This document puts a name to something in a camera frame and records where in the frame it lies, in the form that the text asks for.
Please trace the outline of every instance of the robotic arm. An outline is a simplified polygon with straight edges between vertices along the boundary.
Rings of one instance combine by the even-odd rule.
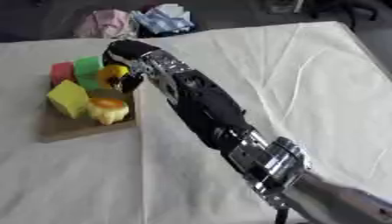
[[[266,143],[228,93],[168,52],[121,40],[109,45],[103,60],[105,65],[131,69],[132,74],[107,80],[122,92],[132,91],[146,76],[187,127],[207,147],[219,151],[277,211],[292,208],[314,224],[392,223],[391,204],[324,181],[312,173],[304,150],[290,139]]]

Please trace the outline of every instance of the white tablecloth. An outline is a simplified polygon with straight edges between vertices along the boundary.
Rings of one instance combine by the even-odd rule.
[[[392,200],[392,86],[341,24],[146,41],[222,85],[268,140],[305,146],[315,172]],[[0,45],[0,223],[272,223],[273,209],[147,81],[140,129],[37,141],[50,65],[100,55],[109,42]]]

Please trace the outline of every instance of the black chair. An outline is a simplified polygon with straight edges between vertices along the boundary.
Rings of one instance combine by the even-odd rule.
[[[364,10],[371,13],[369,20],[375,21],[378,18],[378,10],[370,4],[355,0],[312,0],[309,6],[309,13],[312,18],[319,18],[322,12],[341,9],[350,17],[350,28],[355,31],[357,19],[355,10]]]

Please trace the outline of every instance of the pink cloth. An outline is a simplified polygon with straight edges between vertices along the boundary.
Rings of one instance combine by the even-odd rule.
[[[121,10],[99,10],[76,29],[78,38],[113,39],[130,33],[130,14]]]

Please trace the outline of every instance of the yellow sponge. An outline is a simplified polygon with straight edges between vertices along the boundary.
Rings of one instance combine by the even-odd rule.
[[[86,90],[70,80],[63,80],[47,97],[58,111],[73,119],[77,118],[88,104]]]

